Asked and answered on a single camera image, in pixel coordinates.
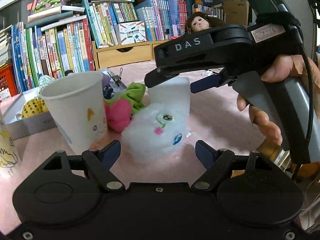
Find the doll brown hair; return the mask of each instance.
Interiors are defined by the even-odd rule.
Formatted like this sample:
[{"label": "doll brown hair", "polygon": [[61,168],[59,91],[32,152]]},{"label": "doll brown hair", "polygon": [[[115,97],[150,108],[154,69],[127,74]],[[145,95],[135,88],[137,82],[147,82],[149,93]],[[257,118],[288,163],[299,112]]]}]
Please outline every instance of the doll brown hair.
[{"label": "doll brown hair", "polygon": [[221,25],[226,25],[226,23],[222,20],[219,20],[215,17],[209,17],[206,13],[203,12],[195,12],[191,15],[190,18],[188,18],[188,20],[186,21],[186,25],[185,25],[185,32],[186,34],[190,34],[193,33],[193,30],[191,28],[191,24],[192,21],[194,20],[194,18],[196,18],[197,16],[205,19],[208,23],[210,28],[212,27],[217,27],[217,26],[221,26]]}]

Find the gold polka dot fabric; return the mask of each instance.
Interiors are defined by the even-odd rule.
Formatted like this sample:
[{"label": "gold polka dot fabric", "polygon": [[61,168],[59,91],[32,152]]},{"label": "gold polka dot fabric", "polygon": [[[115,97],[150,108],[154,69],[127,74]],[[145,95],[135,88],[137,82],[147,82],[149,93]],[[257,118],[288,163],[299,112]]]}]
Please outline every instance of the gold polka dot fabric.
[{"label": "gold polka dot fabric", "polygon": [[32,99],[25,103],[22,108],[22,119],[47,112],[48,108],[44,101],[39,98]]}]

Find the paper cup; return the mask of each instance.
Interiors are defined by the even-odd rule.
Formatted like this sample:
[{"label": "paper cup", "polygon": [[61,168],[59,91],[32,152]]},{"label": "paper cup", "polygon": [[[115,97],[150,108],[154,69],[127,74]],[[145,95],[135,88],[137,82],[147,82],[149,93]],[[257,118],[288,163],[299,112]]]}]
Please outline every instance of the paper cup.
[{"label": "paper cup", "polygon": [[21,160],[9,132],[3,128],[0,111],[0,178],[8,179],[18,173]]},{"label": "paper cup", "polygon": [[185,117],[190,113],[190,81],[187,77],[174,77],[148,89],[150,103],[178,106]]},{"label": "paper cup", "polygon": [[106,133],[102,73],[89,71],[61,78],[45,87],[44,100],[60,132],[76,154]]}]

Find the green fabric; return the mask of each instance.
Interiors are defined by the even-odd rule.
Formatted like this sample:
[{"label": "green fabric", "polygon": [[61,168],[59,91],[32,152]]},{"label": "green fabric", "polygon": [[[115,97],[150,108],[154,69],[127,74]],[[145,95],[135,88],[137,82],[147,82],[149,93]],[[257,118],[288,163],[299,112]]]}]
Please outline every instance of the green fabric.
[{"label": "green fabric", "polygon": [[[146,85],[132,82],[120,97],[127,100],[132,105],[131,115],[136,114],[144,108],[142,98],[146,92]],[[119,98],[105,99],[109,106],[112,106]]]}]

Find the purple object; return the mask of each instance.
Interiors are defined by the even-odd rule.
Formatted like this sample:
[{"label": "purple object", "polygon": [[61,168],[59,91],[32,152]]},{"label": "purple object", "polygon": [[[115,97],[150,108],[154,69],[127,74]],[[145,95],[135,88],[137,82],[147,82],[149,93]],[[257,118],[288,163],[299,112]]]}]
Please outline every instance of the purple object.
[{"label": "purple object", "polygon": [[104,89],[107,85],[110,84],[111,77],[103,73],[102,76],[102,89]]}]

